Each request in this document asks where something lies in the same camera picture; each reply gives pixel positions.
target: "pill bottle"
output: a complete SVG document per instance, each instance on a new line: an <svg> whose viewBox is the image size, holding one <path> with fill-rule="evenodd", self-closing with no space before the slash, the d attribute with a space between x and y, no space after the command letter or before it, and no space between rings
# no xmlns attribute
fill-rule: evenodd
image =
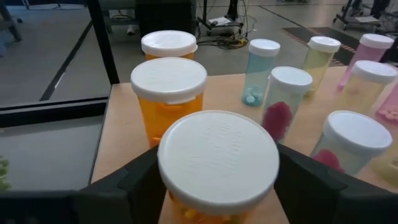
<svg viewBox="0 0 398 224"><path fill-rule="evenodd" d="M198 62L177 57L149 60L131 72L150 147L176 120L202 110L206 78Z"/></svg>
<svg viewBox="0 0 398 224"><path fill-rule="evenodd" d="M351 77L341 92L336 110L350 110L366 114L384 87L393 82L397 72L391 66L359 60L351 70Z"/></svg>
<svg viewBox="0 0 398 224"><path fill-rule="evenodd" d="M375 158L372 168L380 177L389 184L398 187L398 147L395 142L386 153Z"/></svg>
<svg viewBox="0 0 398 224"><path fill-rule="evenodd" d="M303 70L312 77L312 88L306 92L305 97L311 98L318 89L329 63L340 48L341 43L330 37L316 36L308 43L308 53L305 57Z"/></svg>
<svg viewBox="0 0 398 224"><path fill-rule="evenodd" d="M357 174L392 144L390 132L377 121L352 111L335 111L310 157L340 172Z"/></svg>
<svg viewBox="0 0 398 224"><path fill-rule="evenodd" d="M398 124L398 83L376 111L376 116L392 124Z"/></svg>
<svg viewBox="0 0 398 224"><path fill-rule="evenodd" d="M311 84L311 75L298 68L276 67L271 71L261 125L275 142L282 143Z"/></svg>
<svg viewBox="0 0 398 224"><path fill-rule="evenodd" d="M180 224L242 224L272 188L275 142L261 126L228 111L201 111L176 121L157 153Z"/></svg>
<svg viewBox="0 0 398 224"><path fill-rule="evenodd" d="M193 59L197 50L194 35L177 30L151 32L141 39L141 49L146 60L161 57L183 57Z"/></svg>
<svg viewBox="0 0 398 224"><path fill-rule="evenodd" d="M346 86L349 77L351 76L351 70L354 67L355 62L358 60L371 60L374 62L380 61L387 49L389 49L394 43L394 40L390 37L386 37L378 34L364 34L359 40L359 45L355 51L355 54L341 78L338 89L342 90Z"/></svg>
<svg viewBox="0 0 398 224"><path fill-rule="evenodd" d="M254 39L249 44L249 60L244 77L242 102L248 106L261 106L268 86L272 63L280 45L267 39Z"/></svg>

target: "red object in bottle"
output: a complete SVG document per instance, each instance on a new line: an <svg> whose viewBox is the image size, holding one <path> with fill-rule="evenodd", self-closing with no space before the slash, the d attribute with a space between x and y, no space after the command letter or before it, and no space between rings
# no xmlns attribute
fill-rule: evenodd
<svg viewBox="0 0 398 224"><path fill-rule="evenodd" d="M262 127L278 142L284 138L292 118L290 107L283 101L277 102L267 108Z"/></svg>
<svg viewBox="0 0 398 224"><path fill-rule="evenodd" d="M313 157L318 162L328 165L340 172L345 172L340 166L337 156L332 153L329 149L321 149L316 156Z"/></svg>

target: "white cap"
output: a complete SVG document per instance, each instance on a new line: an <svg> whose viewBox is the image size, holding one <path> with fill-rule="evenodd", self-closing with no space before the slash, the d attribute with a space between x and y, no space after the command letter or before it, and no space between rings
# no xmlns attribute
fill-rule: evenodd
<svg viewBox="0 0 398 224"><path fill-rule="evenodd" d="M321 52L335 53L340 48L340 41L323 36L311 37L308 46Z"/></svg>
<svg viewBox="0 0 398 224"><path fill-rule="evenodd" d="M272 69L270 82L270 85L276 85L282 91L304 94L311 89L312 77L301 69L281 66Z"/></svg>
<svg viewBox="0 0 398 224"><path fill-rule="evenodd" d="M335 111L323 124L324 135L341 147L365 157L375 157L392 144L390 132L377 121L352 111Z"/></svg>
<svg viewBox="0 0 398 224"><path fill-rule="evenodd" d="M397 71L390 65L369 60L356 61L351 72L367 81L385 85L394 81L397 76Z"/></svg>
<svg viewBox="0 0 398 224"><path fill-rule="evenodd" d="M160 140L159 170L179 202L207 215L237 215L267 195L279 170L268 132L228 111L201 111L176 121Z"/></svg>
<svg viewBox="0 0 398 224"><path fill-rule="evenodd" d="M145 35L141 48L145 54L157 57L181 57L194 53L198 46L196 37L190 33L163 30Z"/></svg>
<svg viewBox="0 0 398 224"><path fill-rule="evenodd" d="M372 48L389 49L392 43L394 43L394 40L379 34L364 34L361 40L359 40L359 43Z"/></svg>
<svg viewBox="0 0 398 224"><path fill-rule="evenodd" d="M249 52L261 57L273 57L279 53L280 44L273 40L254 39L250 41Z"/></svg>
<svg viewBox="0 0 398 224"><path fill-rule="evenodd" d="M166 57L146 61L131 72L137 96L170 105L194 100L205 91L206 69L196 61Z"/></svg>

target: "orange pill bottle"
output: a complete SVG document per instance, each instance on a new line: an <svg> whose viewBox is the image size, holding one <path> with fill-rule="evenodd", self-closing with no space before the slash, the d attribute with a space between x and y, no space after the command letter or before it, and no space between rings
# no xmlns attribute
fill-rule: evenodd
<svg viewBox="0 0 398 224"><path fill-rule="evenodd" d="M158 151L159 170L178 224L242 224L267 196L279 170L268 132L228 111L176 121Z"/></svg>
<svg viewBox="0 0 398 224"><path fill-rule="evenodd" d="M202 110L206 69L185 58L158 58L131 72L150 147L176 120Z"/></svg>
<svg viewBox="0 0 398 224"><path fill-rule="evenodd" d="M141 39L141 49L146 60L161 57L183 57L193 60L197 48L196 37L184 31L151 32Z"/></svg>

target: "blue pill bottle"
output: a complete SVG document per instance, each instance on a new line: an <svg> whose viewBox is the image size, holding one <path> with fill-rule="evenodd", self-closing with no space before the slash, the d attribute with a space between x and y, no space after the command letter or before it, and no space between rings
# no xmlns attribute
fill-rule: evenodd
<svg viewBox="0 0 398 224"><path fill-rule="evenodd" d="M273 40L254 39L250 41L249 61L242 94L242 102L245 105L262 105L272 64L279 50L280 44Z"/></svg>

